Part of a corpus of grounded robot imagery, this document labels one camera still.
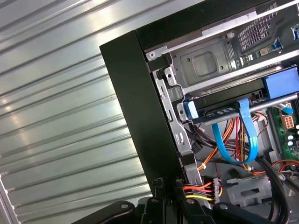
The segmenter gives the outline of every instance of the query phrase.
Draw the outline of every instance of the blue plastic latch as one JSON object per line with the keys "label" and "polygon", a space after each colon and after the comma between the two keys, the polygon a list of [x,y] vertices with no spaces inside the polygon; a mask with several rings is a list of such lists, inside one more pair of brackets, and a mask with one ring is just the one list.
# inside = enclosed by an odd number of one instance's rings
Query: blue plastic latch
{"label": "blue plastic latch", "polygon": [[249,111],[249,100],[248,99],[241,99],[238,101],[240,109],[240,118],[245,126],[245,130],[247,132],[248,138],[257,137],[256,128],[254,127],[252,117]]}
{"label": "blue plastic latch", "polygon": [[281,71],[265,78],[270,99],[283,97],[299,91],[299,75],[297,68]]}
{"label": "blue plastic latch", "polygon": [[280,109],[281,111],[283,111],[286,114],[292,114],[292,113],[294,113],[294,109],[292,109],[290,107],[287,107],[284,104],[278,104],[278,105],[275,105],[275,107],[278,108],[278,109]]}
{"label": "blue plastic latch", "polygon": [[183,104],[189,120],[196,119],[199,117],[194,101],[185,101]]}
{"label": "blue plastic latch", "polygon": [[272,44],[272,49],[273,50],[281,50],[283,48],[280,39],[276,39],[275,42]]}
{"label": "blue plastic latch", "polygon": [[286,114],[292,114],[294,112],[294,109],[290,107],[285,107],[282,111],[285,112]]}

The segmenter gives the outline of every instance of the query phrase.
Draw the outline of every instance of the gray plastic part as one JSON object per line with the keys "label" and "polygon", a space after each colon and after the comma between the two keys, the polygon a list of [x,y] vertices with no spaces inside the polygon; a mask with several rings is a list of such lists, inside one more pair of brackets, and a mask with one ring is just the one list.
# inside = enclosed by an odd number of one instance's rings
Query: gray plastic part
{"label": "gray plastic part", "polygon": [[241,208],[261,204],[263,199],[271,197],[271,187],[265,175],[231,179],[227,183],[235,184],[227,189],[228,197],[232,204]]}

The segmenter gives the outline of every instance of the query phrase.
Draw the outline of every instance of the yellow wire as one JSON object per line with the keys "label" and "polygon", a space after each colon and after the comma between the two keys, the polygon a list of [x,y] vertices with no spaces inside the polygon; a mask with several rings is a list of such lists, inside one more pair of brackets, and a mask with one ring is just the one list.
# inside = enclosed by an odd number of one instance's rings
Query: yellow wire
{"label": "yellow wire", "polygon": [[223,188],[220,189],[220,193],[219,193],[219,196],[222,195],[222,192],[223,192]]}
{"label": "yellow wire", "polygon": [[203,197],[203,196],[199,196],[199,195],[186,195],[186,198],[200,198],[200,199],[207,200],[207,201],[213,201],[213,199],[211,199],[211,198]]}
{"label": "yellow wire", "polygon": [[[230,130],[233,128],[234,123],[235,123],[235,119],[232,119],[232,120],[230,121],[230,123],[229,123],[229,125],[228,125],[228,129],[227,129],[227,131],[224,133],[222,139],[225,139],[225,138],[228,136]],[[208,162],[210,161],[210,159],[214,156],[214,154],[217,152],[217,150],[218,150],[218,147],[216,147],[216,148],[214,149],[214,151],[211,152],[211,154],[209,154],[209,156],[205,159],[205,161],[203,162],[203,164],[207,165],[207,163],[208,163]],[[198,170],[202,170],[202,169],[203,169],[203,165],[200,165],[200,166],[198,167]]]}
{"label": "yellow wire", "polygon": [[[244,124],[241,123],[241,161],[244,161],[245,155],[244,155],[244,146],[245,146],[245,129]],[[242,164],[243,168],[245,170],[248,170],[248,164]]]}

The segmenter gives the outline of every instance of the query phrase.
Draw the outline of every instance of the blue tab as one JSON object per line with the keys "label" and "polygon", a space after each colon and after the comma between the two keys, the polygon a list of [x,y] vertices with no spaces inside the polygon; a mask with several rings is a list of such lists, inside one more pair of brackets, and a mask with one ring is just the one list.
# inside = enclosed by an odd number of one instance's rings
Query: blue tab
{"label": "blue tab", "polygon": [[270,75],[264,80],[270,99],[283,97],[299,91],[297,67]]}
{"label": "blue tab", "polygon": [[283,110],[286,114],[293,114],[294,110],[290,107],[285,107]]}
{"label": "blue tab", "polygon": [[189,120],[198,118],[198,113],[194,104],[194,101],[185,101],[183,103],[187,117]]}

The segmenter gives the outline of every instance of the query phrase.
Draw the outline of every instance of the green circuit board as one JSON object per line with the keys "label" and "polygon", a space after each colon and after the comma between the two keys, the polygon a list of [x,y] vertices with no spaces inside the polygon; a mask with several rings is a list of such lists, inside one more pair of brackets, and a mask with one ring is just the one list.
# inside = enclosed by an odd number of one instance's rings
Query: green circuit board
{"label": "green circuit board", "polygon": [[[282,121],[281,121],[281,116],[280,116],[279,110],[277,108],[273,108],[273,113],[274,113],[275,126],[277,128],[277,132],[278,132],[278,135],[280,138],[280,144],[284,151],[285,158],[299,161],[299,148],[297,146],[297,144],[299,143],[299,138],[298,138],[298,134],[297,134],[298,130],[296,130],[296,128],[287,129],[283,126]],[[292,117],[293,117],[293,122],[296,126],[296,124],[298,124],[296,116],[293,114]],[[287,142],[288,142],[287,137],[290,135],[294,136],[292,147],[289,147],[287,145]]]}

